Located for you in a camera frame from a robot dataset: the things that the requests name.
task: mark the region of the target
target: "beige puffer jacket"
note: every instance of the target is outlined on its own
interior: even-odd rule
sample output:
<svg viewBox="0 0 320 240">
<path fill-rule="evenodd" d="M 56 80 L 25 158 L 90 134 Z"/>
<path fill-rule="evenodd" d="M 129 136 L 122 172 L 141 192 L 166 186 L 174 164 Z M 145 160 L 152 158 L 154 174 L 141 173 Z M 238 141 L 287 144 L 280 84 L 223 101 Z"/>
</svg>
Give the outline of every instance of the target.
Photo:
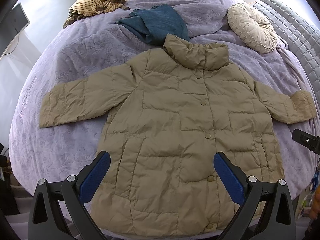
<svg viewBox="0 0 320 240">
<path fill-rule="evenodd" d="M 295 123 L 316 116 L 309 92 L 289 97 L 255 82 L 229 61 L 226 45 L 170 34 L 164 49 L 55 86 L 40 127 L 108 110 L 97 152 L 110 153 L 111 167 L 91 216 L 100 228 L 138 239 L 224 228 L 237 206 L 213 168 L 214 154 L 276 182 L 284 172 L 271 117 Z"/>
</svg>

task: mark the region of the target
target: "gray quilted headboard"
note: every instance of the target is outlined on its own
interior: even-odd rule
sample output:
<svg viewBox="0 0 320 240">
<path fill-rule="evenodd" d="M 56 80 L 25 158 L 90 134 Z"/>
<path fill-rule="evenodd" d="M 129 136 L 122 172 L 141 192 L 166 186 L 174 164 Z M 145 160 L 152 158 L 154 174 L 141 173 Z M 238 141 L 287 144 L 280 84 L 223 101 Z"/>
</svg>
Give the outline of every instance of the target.
<svg viewBox="0 0 320 240">
<path fill-rule="evenodd" d="M 299 59 L 320 105 L 320 30 L 279 0 L 258 0 L 253 6 L 270 20 Z"/>
</svg>

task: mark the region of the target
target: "metal pivot bolt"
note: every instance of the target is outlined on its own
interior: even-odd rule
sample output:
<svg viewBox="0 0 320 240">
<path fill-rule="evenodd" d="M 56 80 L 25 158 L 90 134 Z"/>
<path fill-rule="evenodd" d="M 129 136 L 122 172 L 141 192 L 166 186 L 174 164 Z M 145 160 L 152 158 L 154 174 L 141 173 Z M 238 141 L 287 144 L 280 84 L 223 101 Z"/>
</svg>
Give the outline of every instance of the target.
<svg viewBox="0 0 320 240">
<path fill-rule="evenodd" d="M 67 180 L 68 181 L 74 181 L 76 179 L 76 176 L 75 175 L 70 175 Z"/>
<path fill-rule="evenodd" d="M 256 182 L 257 178 L 255 176 L 249 176 L 249 181 L 250 182 Z"/>
<path fill-rule="evenodd" d="M 284 179 L 281 179 L 281 180 L 279 180 L 279 184 L 282 185 L 282 186 L 285 186 L 285 184 L 287 184 L 287 183 L 285 182 Z"/>
<path fill-rule="evenodd" d="M 42 185 L 42 184 L 44 184 L 45 183 L 45 179 L 39 179 L 39 181 L 38 181 L 38 184 L 39 185 Z"/>
</svg>

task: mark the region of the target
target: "cream pleated pillow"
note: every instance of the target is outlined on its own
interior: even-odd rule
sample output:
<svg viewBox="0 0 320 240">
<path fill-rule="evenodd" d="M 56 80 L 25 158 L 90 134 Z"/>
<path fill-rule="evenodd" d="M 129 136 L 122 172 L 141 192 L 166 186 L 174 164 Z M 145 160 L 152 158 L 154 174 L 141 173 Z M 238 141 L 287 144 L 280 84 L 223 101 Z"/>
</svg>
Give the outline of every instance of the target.
<svg viewBox="0 0 320 240">
<path fill-rule="evenodd" d="M 228 9 L 231 29 L 251 49 L 268 53 L 276 49 L 277 35 L 269 20 L 249 4 L 237 3 Z"/>
</svg>

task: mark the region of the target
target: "jacket collar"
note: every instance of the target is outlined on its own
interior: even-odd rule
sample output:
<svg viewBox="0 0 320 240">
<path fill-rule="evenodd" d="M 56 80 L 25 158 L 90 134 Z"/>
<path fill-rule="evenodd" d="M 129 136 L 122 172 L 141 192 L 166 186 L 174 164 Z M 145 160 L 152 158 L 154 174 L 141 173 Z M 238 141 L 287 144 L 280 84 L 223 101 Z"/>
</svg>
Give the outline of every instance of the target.
<svg viewBox="0 0 320 240">
<path fill-rule="evenodd" d="M 217 70 L 229 62 L 228 46 L 222 43 L 192 44 L 168 34 L 164 48 L 170 57 L 191 70 Z"/>
</svg>

